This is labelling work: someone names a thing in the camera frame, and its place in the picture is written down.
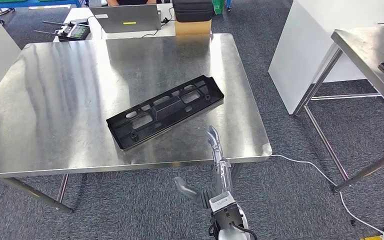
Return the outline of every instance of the gray carpet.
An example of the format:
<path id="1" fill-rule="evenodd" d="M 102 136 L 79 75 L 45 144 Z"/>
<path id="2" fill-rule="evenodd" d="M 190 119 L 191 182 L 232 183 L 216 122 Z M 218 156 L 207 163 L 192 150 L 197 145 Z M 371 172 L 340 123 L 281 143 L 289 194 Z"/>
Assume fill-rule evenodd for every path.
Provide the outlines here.
<path id="1" fill-rule="evenodd" d="M 233 34 L 273 152 L 311 161 L 339 183 L 341 176 L 307 116 L 288 115 L 267 73 L 291 3 L 233 0 L 231 12 L 213 18 L 212 30 Z M 35 16 L 37 22 L 49 16 L 55 21 L 65 18 L 60 9 L 31 11 L 17 11 L 5 27 L 20 46 L 49 41 L 42 35 L 23 34 L 21 30 L 34 25 L 27 19 L 20 24 L 24 18 Z M 371 91 L 361 80 L 327 83 L 320 93 Z M 384 155 L 381 98 L 317 101 L 311 109 L 350 174 Z M 234 188 L 259 239 L 357 240 L 378 234 L 347 214 L 339 195 L 316 170 L 278 157 L 271 160 L 245 164 Z M 61 214 L 0 183 L 0 239 L 212 239 L 207 236 L 209 211 L 176 191 L 176 176 L 202 187 L 203 180 L 210 181 L 211 167 L 70 175 L 64 203 L 75 209 L 74 214 Z M 56 196 L 61 176 L 22 180 Z M 384 228 L 384 168 L 347 189 L 344 198 L 356 216 Z"/>

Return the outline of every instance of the blue shelf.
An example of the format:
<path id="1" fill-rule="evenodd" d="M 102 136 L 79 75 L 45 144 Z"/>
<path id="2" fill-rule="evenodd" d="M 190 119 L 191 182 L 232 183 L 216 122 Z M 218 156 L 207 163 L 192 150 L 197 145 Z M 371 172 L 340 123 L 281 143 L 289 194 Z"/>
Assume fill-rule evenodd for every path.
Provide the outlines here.
<path id="1" fill-rule="evenodd" d="M 44 7 L 44 6 L 54 6 L 54 5 L 76 5 L 76 7 L 82 7 L 83 2 L 86 2 L 86 5 L 89 5 L 89 0 L 54 0 L 54 1 L 39 1 L 39 0 L 27 0 L 27 1 L 17 1 L 17 2 L 2 2 L 0 3 L 0 9 L 16 9 L 16 8 L 28 8 L 28 7 Z"/>
<path id="2" fill-rule="evenodd" d="M 79 4 L 82 5 L 83 0 L 54 0 L 54 1 L 38 1 L 38 0 L 27 0 L 17 2 L 3 2 L 0 3 L 0 9 L 14 9 L 14 8 L 27 8 L 27 7 L 43 7 L 53 5 L 67 5 L 67 4 Z"/>

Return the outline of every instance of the black cable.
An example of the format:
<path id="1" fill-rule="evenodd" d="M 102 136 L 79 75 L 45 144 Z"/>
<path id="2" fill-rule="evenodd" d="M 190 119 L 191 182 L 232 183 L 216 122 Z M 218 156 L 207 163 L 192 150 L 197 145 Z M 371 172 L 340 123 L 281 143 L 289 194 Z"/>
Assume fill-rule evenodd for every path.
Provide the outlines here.
<path id="1" fill-rule="evenodd" d="M 168 13 L 170 14 L 170 19 L 169 19 L 169 21 L 173 21 L 172 19 L 173 19 L 173 15 L 172 15 L 172 12 L 170 11 L 171 9 L 173 9 L 173 7 L 170 7 L 169 9 L 168 9 Z"/>
<path id="2" fill-rule="evenodd" d="M 90 17 L 88 17 L 88 18 L 86 18 L 86 21 L 89 21 L 89 19 L 90 18 L 97 18 L 95 15 L 92 15 L 92 16 L 90 16 Z M 103 27 L 101 26 L 100 27 L 100 39 L 102 40 L 102 37 L 104 36 L 104 29 L 103 29 Z"/>
<path id="3" fill-rule="evenodd" d="M 256 235 L 255 232 L 253 232 L 253 231 L 251 231 L 251 230 L 249 230 L 249 229 L 243 228 L 243 227 L 241 227 L 241 226 L 238 226 L 238 225 L 236 225 L 234 222 L 231 222 L 230 224 L 231 224 L 233 227 L 235 227 L 235 228 L 237 228 L 237 229 L 239 229 L 239 230 L 241 230 L 241 231 L 244 231 L 244 232 L 246 232 L 246 233 L 251 234 L 251 235 L 254 237 L 254 240 L 258 240 L 257 235 Z"/>
<path id="4" fill-rule="evenodd" d="M 157 34 L 158 31 L 159 31 L 159 30 L 156 30 L 153 34 L 151 34 L 151 33 L 145 34 L 145 35 L 141 36 L 140 38 L 143 38 L 143 37 L 145 37 L 145 36 L 155 36 L 155 34 Z"/>
<path id="5" fill-rule="evenodd" d="M 214 226 L 213 225 L 209 226 L 209 228 L 208 228 L 208 235 L 214 236 Z"/>
<path id="6" fill-rule="evenodd" d="M 164 25 L 166 25 L 166 24 L 168 24 L 170 21 L 173 21 L 173 20 L 172 20 L 172 19 L 173 19 L 173 15 L 172 15 L 172 12 L 170 11 L 170 9 L 173 9 L 173 7 L 170 7 L 170 8 L 168 9 L 168 12 L 170 13 L 170 19 L 167 19 L 167 17 L 164 18 L 164 20 L 161 22 L 161 23 L 162 23 L 162 24 L 161 24 L 161 27 L 164 26 Z M 155 31 L 153 34 L 151 34 L 151 33 L 145 34 L 145 35 L 141 36 L 140 38 L 144 38 L 144 37 L 146 37 L 146 36 L 155 36 L 155 34 L 157 34 L 158 31 L 159 31 L 159 30 Z"/>

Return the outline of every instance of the cardboard box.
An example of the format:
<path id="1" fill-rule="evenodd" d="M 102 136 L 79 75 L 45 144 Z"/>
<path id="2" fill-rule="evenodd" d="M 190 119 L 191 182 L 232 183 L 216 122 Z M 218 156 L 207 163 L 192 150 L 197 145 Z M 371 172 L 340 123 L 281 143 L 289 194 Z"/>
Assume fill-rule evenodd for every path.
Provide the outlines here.
<path id="1" fill-rule="evenodd" d="M 176 36 L 209 35 L 211 33 L 211 20 L 195 22 L 174 21 Z"/>

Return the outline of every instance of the person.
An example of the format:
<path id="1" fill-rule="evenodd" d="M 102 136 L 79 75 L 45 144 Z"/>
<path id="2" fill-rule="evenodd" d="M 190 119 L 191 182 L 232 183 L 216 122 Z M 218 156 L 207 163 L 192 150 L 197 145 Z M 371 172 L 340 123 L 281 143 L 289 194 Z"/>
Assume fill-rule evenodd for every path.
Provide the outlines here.
<path id="1" fill-rule="evenodd" d="M 106 0 L 108 6 L 157 4 L 157 0 Z"/>

